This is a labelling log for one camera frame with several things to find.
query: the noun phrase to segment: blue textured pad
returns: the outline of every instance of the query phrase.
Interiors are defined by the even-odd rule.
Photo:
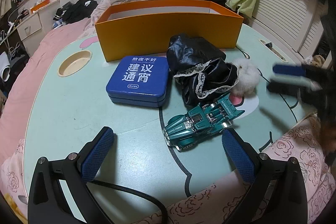
[[[306,76],[306,70],[301,66],[274,65],[273,72],[281,75]]]
[[[101,164],[113,145],[113,140],[113,130],[108,128],[82,164],[81,173],[84,182],[92,181],[95,178]]]
[[[252,184],[255,180],[254,164],[230,130],[225,129],[223,131],[222,143],[226,153],[228,153],[233,161],[242,179],[245,182]]]

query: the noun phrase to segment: tin lid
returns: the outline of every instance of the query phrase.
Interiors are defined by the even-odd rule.
[[[159,102],[166,95],[168,72],[165,57],[126,56],[115,69],[106,91],[114,98]]]

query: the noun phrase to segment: white fluffy pom-pom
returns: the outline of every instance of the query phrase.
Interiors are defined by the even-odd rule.
[[[251,60],[246,58],[237,58],[232,63],[238,68],[239,76],[238,83],[231,92],[237,96],[252,93],[260,80],[259,70]]]

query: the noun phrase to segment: toy car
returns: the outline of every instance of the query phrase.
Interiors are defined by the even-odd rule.
[[[191,148],[211,135],[232,125],[231,120],[243,114],[229,100],[230,92],[223,94],[212,104],[200,104],[185,115],[172,117],[162,130],[168,146],[178,151]]]

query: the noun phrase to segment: small orange box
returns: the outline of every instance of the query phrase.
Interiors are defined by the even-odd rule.
[[[243,17],[210,1],[143,0],[110,6],[95,24],[107,62],[127,55],[166,52],[170,37],[204,37],[234,48]]]
[[[31,14],[33,14],[34,12],[36,12],[38,9],[48,5],[50,3],[50,0],[44,0],[42,1],[40,4],[34,6],[33,8],[30,9]]]

